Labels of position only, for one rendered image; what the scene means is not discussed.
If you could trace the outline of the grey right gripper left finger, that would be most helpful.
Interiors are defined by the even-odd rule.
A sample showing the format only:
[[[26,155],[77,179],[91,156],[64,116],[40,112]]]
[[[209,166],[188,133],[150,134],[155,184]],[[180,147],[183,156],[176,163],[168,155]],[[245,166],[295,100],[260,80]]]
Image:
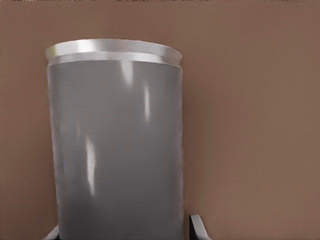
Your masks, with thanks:
[[[57,225],[45,238],[44,240],[60,240],[59,237],[59,226]]]

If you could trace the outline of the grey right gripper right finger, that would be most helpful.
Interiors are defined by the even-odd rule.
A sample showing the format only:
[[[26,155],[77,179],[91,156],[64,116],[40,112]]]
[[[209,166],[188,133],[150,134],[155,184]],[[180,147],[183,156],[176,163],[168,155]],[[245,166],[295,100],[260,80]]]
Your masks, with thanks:
[[[189,216],[189,240],[210,240],[205,225],[198,214]]]

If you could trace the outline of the grey tennis ball tube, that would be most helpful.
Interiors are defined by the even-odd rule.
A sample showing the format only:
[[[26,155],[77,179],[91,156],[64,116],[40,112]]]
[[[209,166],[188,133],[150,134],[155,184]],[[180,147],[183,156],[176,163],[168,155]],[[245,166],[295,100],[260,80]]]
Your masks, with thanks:
[[[184,240],[182,54],[82,39],[45,52],[61,240]]]

